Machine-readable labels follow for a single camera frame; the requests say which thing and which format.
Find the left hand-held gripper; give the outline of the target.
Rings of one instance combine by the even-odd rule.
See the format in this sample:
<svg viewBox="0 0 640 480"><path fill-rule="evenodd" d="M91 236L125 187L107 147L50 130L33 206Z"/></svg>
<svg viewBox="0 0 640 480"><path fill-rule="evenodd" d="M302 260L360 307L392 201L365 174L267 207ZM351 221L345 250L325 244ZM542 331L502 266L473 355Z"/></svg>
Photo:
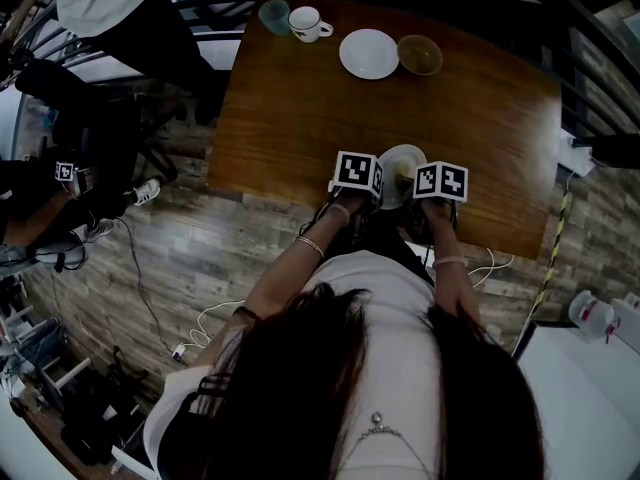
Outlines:
<svg viewBox="0 0 640 480"><path fill-rule="evenodd" d="M383 168L375 155L339 151L334 174L328 185L330 199L344 191L364 196L364 211L376 212L382 203Z"/></svg>

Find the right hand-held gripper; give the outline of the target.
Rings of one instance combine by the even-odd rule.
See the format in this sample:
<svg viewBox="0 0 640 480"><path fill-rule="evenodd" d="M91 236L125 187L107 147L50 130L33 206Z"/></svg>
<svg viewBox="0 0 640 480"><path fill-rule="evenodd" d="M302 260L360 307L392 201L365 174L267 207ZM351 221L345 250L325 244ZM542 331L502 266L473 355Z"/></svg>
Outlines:
<svg viewBox="0 0 640 480"><path fill-rule="evenodd" d="M420 203L432 200L449 207L453 229L458 224L458 206L467 202L468 169L455 164L434 161L418 165L414 171L409 199L408 235L411 239L432 239L432 232Z"/></svg>

